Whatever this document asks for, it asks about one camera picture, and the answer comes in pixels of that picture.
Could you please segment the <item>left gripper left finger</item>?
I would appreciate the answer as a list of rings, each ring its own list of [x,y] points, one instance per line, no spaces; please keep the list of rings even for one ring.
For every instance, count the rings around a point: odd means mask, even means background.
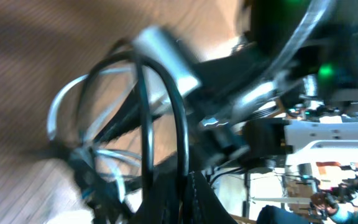
[[[181,181],[176,172],[160,174],[129,224],[178,224]]]

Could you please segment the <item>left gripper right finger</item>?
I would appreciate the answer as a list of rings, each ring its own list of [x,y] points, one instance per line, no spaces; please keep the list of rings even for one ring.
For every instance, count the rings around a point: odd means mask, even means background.
[[[183,198],[183,222],[185,224],[236,224],[199,171],[188,174]]]

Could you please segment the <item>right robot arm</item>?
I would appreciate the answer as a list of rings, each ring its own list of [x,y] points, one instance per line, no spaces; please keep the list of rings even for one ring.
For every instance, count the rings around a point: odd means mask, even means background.
[[[244,92],[219,84],[228,104],[200,121],[202,129],[244,123],[241,161],[287,153],[290,162],[358,162],[358,122],[321,124],[323,116],[358,113],[358,1],[254,1],[250,36],[268,58],[251,80],[240,77],[239,55],[214,61],[213,72]],[[317,108],[305,120],[251,119],[268,100],[288,96]]]

